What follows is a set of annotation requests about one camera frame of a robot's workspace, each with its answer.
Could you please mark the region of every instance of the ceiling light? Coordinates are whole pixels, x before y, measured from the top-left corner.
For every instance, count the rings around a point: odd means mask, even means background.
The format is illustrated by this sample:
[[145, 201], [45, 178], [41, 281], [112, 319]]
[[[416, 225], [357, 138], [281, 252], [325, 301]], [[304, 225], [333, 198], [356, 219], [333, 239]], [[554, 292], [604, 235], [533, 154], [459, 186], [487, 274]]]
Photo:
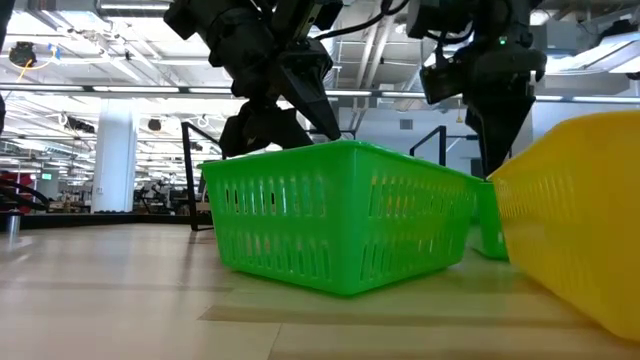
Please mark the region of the ceiling light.
[[612, 73], [623, 73], [623, 74], [633, 74], [640, 72], [640, 56], [633, 58], [626, 63], [618, 66], [617, 68], [611, 70]]
[[169, 5], [164, 4], [147, 4], [147, 5], [125, 5], [125, 4], [103, 4], [100, 6], [102, 10], [159, 10], [165, 11], [169, 9]]
[[371, 96], [371, 91], [327, 90], [327, 96]]
[[640, 104], [640, 97], [623, 96], [574, 96], [574, 102], [598, 104]]
[[93, 89], [98, 92], [180, 92], [180, 89], [171, 86], [94, 86]]
[[542, 102], [551, 102], [551, 101], [562, 101], [564, 99], [563, 96], [554, 96], [554, 95], [538, 95], [536, 96], [537, 101]]
[[151, 60], [152, 63], [160, 64], [160, 65], [171, 65], [171, 66], [200, 66], [200, 65], [209, 65], [207, 60], [196, 60], [196, 59], [175, 59], [175, 60]]
[[223, 94], [231, 95], [231, 89], [228, 88], [189, 88], [192, 94]]
[[413, 93], [413, 92], [396, 92], [396, 91], [383, 91], [382, 97], [387, 98], [397, 98], [397, 99], [424, 99], [425, 95], [423, 93]]
[[82, 91], [82, 86], [74, 85], [27, 85], [27, 84], [0, 84], [0, 90], [12, 91]]

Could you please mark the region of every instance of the railing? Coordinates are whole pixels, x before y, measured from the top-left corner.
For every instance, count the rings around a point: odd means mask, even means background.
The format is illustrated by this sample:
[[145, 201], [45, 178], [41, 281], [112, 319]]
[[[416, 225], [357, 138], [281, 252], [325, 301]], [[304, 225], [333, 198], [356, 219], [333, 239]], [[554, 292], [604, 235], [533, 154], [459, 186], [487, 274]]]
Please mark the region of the railing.
[[189, 130], [195, 131], [198, 135], [216, 144], [218, 148], [220, 148], [220, 143], [218, 143], [216, 139], [212, 138], [209, 134], [200, 130], [197, 126], [194, 126], [190, 122], [182, 123], [182, 148], [184, 151], [185, 171], [187, 173], [187, 201], [189, 203], [190, 218], [189, 223], [191, 225], [192, 231], [210, 230], [213, 229], [213, 227], [202, 229], [198, 227], [198, 209], [196, 206], [195, 182], [193, 180], [193, 162], [191, 161], [191, 139], [189, 137]]
[[438, 164], [440, 166], [447, 166], [447, 139], [466, 139], [466, 140], [478, 140], [478, 135], [447, 135], [447, 127], [444, 125], [440, 125], [437, 128], [433, 129], [432, 132], [427, 134], [427, 136], [423, 137], [420, 141], [418, 141], [413, 147], [409, 150], [409, 155], [416, 156], [416, 150], [424, 145], [427, 141], [431, 140], [432, 137], [439, 135], [438, 137]]

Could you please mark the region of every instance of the cable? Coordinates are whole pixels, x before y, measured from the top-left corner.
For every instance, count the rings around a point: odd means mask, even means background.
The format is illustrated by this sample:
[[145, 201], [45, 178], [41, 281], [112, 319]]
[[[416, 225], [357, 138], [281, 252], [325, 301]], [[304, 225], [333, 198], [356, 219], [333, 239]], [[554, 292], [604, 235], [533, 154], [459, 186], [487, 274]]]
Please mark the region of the cable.
[[380, 13], [362, 24], [320, 34], [316, 36], [315, 39], [324, 40], [332, 37], [337, 37], [337, 36], [342, 36], [342, 35], [352, 34], [358, 31], [362, 31], [370, 26], [377, 24], [385, 16], [392, 16], [392, 15], [398, 14], [400, 11], [402, 11], [402, 9], [404, 9], [409, 4], [409, 0], [403, 0], [402, 3], [400, 3], [398, 6], [396, 6], [395, 8], [391, 8], [392, 1], [393, 0], [383, 0], [382, 4], [380, 4]]
[[24, 73], [27, 72], [27, 69], [29, 68], [29, 65], [31, 65], [31, 62], [33, 62], [33, 59], [29, 59], [29, 61], [27, 61], [27, 65], [24, 67], [24, 69], [22, 69], [22, 72], [20, 73], [20, 76], [18, 76], [18, 80], [16, 80], [16, 83], [19, 83], [20, 80], [22, 80], [22, 77], [24, 76]]

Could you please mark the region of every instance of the table surface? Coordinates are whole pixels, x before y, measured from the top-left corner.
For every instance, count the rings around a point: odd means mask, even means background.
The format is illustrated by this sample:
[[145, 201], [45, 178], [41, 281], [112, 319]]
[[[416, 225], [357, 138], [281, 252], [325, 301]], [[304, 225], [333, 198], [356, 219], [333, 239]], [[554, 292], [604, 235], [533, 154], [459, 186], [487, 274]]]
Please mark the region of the table surface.
[[0, 239], [4, 359], [640, 359], [512, 266], [353, 298], [230, 272], [210, 231], [122, 225]]

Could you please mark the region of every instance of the robotic hand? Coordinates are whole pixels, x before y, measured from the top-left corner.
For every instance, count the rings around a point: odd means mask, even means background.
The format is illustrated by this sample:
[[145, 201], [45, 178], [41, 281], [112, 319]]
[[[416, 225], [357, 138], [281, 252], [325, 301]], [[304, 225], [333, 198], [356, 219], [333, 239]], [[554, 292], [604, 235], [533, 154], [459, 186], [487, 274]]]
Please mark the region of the robotic hand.
[[[426, 36], [439, 44], [435, 66], [421, 71], [427, 101], [462, 93], [469, 107], [466, 123], [479, 135], [484, 171], [493, 172], [535, 101], [531, 73], [538, 80], [544, 75], [545, 55], [529, 50], [529, 14], [541, 0], [403, 0], [393, 9], [391, 2], [382, 0], [380, 15], [367, 23], [321, 37], [362, 30], [409, 3], [409, 36]], [[283, 148], [312, 143], [295, 110], [276, 106], [280, 95], [331, 140], [340, 137], [322, 84], [331, 57], [307, 34], [312, 25], [329, 29], [342, 6], [341, 0], [176, 0], [171, 5], [167, 24], [183, 39], [197, 32], [211, 50], [211, 65], [224, 67], [234, 79], [233, 94], [249, 98], [227, 120], [220, 139], [225, 155], [245, 154], [271, 142]], [[447, 37], [469, 24], [462, 38]], [[472, 33], [469, 45], [444, 58], [444, 45], [462, 43]]]
[[[341, 0], [279, 4], [277, 0], [176, 0], [171, 4], [165, 22], [185, 40], [197, 32], [211, 50], [209, 63], [224, 67], [234, 79], [233, 94], [249, 99], [226, 122], [220, 138], [226, 156], [246, 154], [272, 142], [283, 148], [313, 144], [295, 109], [331, 140], [340, 137], [322, 83], [333, 62], [320, 41], [307, 34], [313, 25], [329, 29], [342, 5]], [[280, 95], [295, 109], [278, 108]]]
[[[547, 57], [530, 49], [531, 10], [540, 0], [411, 0], [407, 34], [438, 42], [436, 64], [420, 72], [427, 102], [462, 93], [466, 124], [478, 133], [485, 175], [504, 162], [536, 98], [530, 85], [544, 76]], [[460, 33], [461, 38], [447, 38]], [[439, 31], [434, 35], [430, 31]], [[450, 59], [446, 44], [473, 41]]]

